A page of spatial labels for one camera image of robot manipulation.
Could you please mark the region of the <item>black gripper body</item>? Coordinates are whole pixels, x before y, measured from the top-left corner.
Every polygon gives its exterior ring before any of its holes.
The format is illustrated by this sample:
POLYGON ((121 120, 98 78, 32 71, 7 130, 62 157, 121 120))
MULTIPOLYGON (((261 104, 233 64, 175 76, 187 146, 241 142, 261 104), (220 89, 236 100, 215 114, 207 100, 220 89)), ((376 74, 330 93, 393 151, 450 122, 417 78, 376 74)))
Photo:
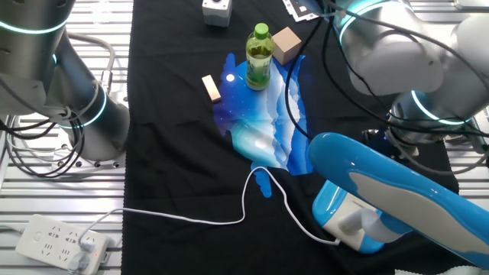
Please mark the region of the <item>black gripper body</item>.
POLYGON ((387 157, 393 156, 393 145, 382 130, 367 129, 362 131, 361 142, 387 157))

